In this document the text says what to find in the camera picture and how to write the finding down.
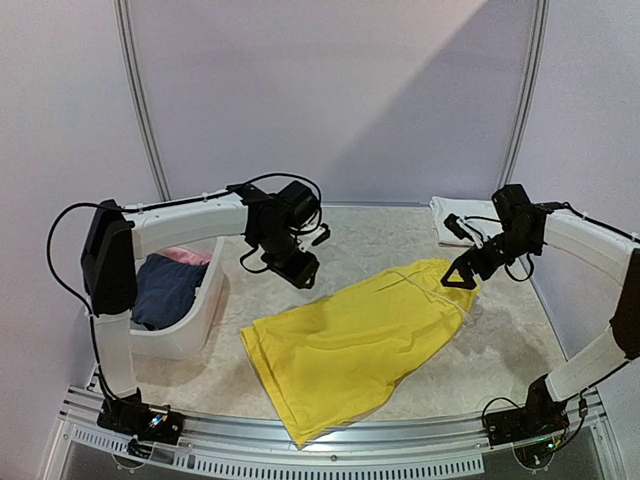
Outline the white t-shirt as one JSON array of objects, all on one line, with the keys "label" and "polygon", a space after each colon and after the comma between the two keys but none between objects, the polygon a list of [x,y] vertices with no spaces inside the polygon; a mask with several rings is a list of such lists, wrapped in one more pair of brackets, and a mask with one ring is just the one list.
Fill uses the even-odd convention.
[{"label": "white t-shirt", "polygon": [[481,246],[503,231],[491,201],[433,196],[429,202],[437,240],[447,246]]}]

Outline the yellow garment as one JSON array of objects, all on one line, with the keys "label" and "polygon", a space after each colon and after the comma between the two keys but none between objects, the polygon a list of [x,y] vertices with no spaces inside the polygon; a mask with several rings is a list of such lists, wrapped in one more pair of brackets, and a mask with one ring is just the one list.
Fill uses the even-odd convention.
[{"label": "yellow garment", "polygon": [[449,267],[445,259],[392,267],[242,329],[245,352],[297,446],[381,407],[455,336],[479,290],[443,287]]}]

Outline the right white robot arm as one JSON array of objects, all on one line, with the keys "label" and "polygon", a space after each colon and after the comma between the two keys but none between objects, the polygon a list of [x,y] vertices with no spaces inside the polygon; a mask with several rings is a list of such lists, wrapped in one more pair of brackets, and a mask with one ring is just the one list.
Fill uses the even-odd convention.
[{"label": "right white robot arm", "polygon": [[477,281],[545,253],[534,287],[569,359],[532,389],[517,427],[537,436],[559,404],[596,386],[639,357],[639,237],[580,212],[568,202],[535,203],[520,184],[488,201],[431,201],[442,243],[466,244],[444,275],[445,287]]}]

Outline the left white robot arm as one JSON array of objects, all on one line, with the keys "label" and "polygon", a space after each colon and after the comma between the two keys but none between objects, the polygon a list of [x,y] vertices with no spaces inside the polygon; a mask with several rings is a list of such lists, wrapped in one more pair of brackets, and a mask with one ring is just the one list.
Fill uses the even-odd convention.
[{"label": "left white robot arm", "polygon": [[260,272],[299,289],[312,287],[324,241],[321,193],[297,178],[266,193],[252,182],[156,205],[99,204],[81,254],[94,317],[101,385],[117,397],[108,410],[128,434],[148,426],[132,354],[184,359],[198,352],[219,297],[219,240],[242,237],[259,254]]}]

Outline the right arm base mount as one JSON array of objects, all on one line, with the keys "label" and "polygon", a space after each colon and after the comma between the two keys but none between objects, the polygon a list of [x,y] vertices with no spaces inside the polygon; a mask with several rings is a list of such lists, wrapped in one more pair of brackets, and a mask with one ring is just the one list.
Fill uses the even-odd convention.
[{"label": "right arm base mount", "polygon": [[567,429],[567,404],[543,400],[533,406],[519,406],[507,397],[495,397],[484,406],[481,423],[492,447],[517,443]]}]

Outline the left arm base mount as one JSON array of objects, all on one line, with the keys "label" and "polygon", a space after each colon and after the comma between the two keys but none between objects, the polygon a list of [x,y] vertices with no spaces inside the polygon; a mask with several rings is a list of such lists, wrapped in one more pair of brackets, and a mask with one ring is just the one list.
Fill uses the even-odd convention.
[{"label": "left arm base mount", "polygon": [[153,405],[142,401],[142,393],[125,397],[107,395],[97,425],[103,429],[128,435],[142,442],[177,445],[186,417],[169,405]]}]

